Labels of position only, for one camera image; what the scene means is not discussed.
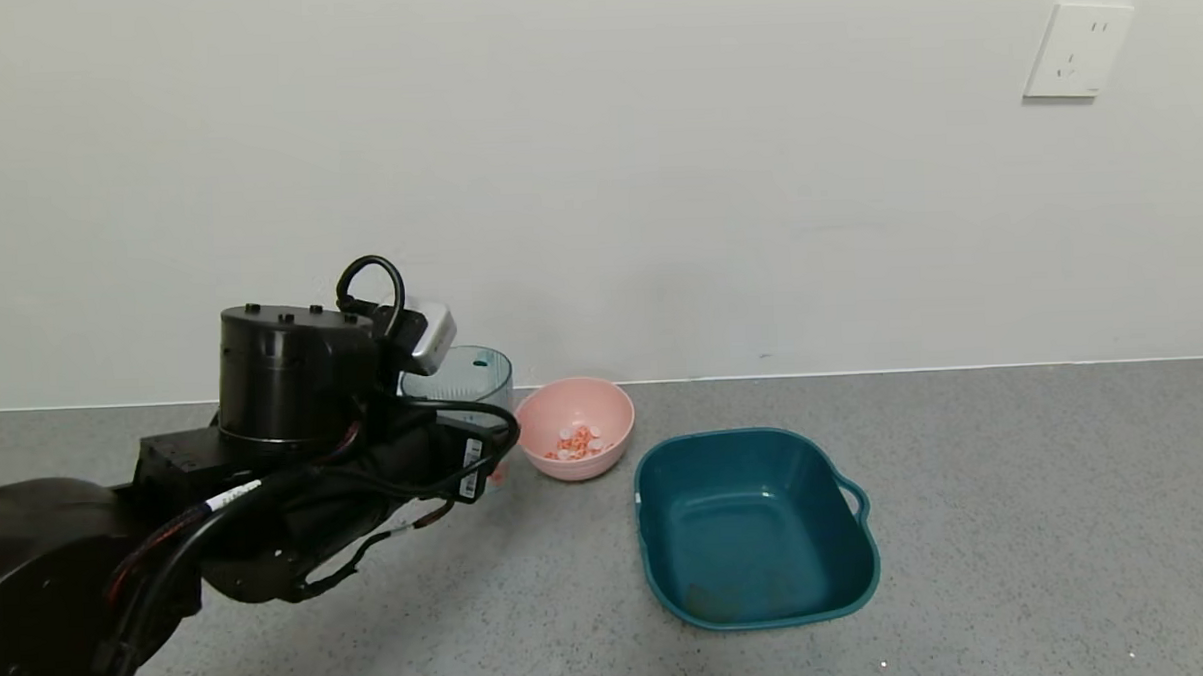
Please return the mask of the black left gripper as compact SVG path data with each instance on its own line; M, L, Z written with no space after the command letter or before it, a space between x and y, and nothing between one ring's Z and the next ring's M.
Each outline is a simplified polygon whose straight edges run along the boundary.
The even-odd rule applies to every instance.
M508 423L486 428L454 417L435 417L366 447L365 474L402 499L473 503L479 494L481 470L487 480L506 478L506 461L514 446L515 437Z

